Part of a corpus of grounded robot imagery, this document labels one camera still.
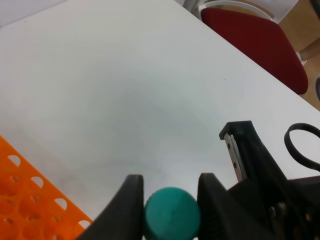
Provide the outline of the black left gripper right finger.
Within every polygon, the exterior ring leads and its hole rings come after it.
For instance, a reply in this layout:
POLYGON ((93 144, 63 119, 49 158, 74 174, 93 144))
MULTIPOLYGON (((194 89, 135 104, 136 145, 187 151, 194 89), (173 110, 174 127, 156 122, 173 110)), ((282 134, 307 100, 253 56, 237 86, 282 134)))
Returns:
POLYGON ((199 240, 271 240, 273 235, 255 221, 228 193, 213 173, 198 180, 199 240))

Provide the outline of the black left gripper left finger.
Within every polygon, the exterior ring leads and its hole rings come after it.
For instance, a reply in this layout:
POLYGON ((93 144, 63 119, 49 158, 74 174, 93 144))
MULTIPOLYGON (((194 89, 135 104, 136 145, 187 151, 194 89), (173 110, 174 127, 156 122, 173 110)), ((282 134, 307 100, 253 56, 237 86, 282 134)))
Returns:
POLYGON ((144 234, 144 178, 129 174, 100 215, 78 240, 141 240, 144 234))

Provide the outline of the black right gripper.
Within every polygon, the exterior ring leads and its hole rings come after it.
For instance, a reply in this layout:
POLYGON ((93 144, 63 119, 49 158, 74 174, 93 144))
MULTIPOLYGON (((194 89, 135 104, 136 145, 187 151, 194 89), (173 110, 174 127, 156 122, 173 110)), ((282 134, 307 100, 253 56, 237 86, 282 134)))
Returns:
POLYGON ((234 138, 248 178, 229 189, 236 202, 277 240, 318 240, 319 176, 288 180, 250 120, 227 122, 225 135, 234 138))

